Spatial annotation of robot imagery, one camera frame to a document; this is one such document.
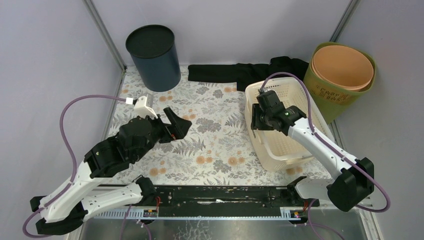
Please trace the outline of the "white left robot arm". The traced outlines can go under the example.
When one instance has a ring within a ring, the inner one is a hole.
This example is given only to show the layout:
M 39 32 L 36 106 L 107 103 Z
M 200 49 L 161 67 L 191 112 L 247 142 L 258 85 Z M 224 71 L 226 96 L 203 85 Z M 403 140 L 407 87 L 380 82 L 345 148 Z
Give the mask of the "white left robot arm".
M 35 224 L 38 235 L 65 235 L 88 219 L 120 206 L 154 206 L 157 192 L 147 177 L 103 194 L 93 195 L 92 190 L 127 170 L 156 144 L 181 140 L 187 135 L 191 121 L 177 116 L 169 107 L 164 113 L 168 123 L 160 116 L 131 119 L 116 135 L 99 142 L 85 155 L 68 183 L 50 195 L 32 198 L 32 211 L 40 214 Z

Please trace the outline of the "dark blue cylindrical bin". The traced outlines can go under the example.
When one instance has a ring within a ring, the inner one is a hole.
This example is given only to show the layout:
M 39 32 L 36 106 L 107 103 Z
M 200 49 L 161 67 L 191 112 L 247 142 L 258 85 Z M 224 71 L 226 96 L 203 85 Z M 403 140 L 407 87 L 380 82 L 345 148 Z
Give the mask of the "dark blue cylindrical bin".
M 179 84 L 181 70 L 171 29 L 158 24 L 139 27 L 128 35 L 125 48 L 146 88 L 167 92 Z

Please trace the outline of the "cream perforated plastic basket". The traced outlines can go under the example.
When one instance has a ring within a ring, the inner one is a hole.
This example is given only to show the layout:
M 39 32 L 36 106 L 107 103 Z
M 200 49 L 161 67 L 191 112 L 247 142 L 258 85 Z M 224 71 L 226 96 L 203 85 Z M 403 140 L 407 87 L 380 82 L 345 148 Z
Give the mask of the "cream perforated plastic basket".
M 263 82 L 250 84 L 245 89 L 246 104 L 244 116 L 250 140 L 262 167 L 270 172 L 281 172 L 307 163 L 314 157 L 298 142 L 274 131 L 252 130 L 252 107 L 256 104 L 259 89 Z M 293 77 L 279 77 L 267 82 L 265 88 L 277 93 L 285 107 L 296 106 L 308 112 L 308 102 L 304 89 Z

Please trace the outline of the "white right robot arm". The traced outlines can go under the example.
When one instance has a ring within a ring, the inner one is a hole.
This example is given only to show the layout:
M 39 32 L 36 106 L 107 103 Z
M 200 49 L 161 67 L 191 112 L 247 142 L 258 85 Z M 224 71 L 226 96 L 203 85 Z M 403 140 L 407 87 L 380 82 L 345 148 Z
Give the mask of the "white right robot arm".
M 330 173 L 330 179 L 301 177 L 291 184 L 287 201 L 293 206 L 306 199 L 327 200 L 348 212 L 374 192 L 374 165 L 368 158 L 348 161 L 350 156 L 338 147 L 298 107 L 285 107 L 273 90 L 261 90 L 252 105 L 251 129 L 278 131 L 301 144 Z

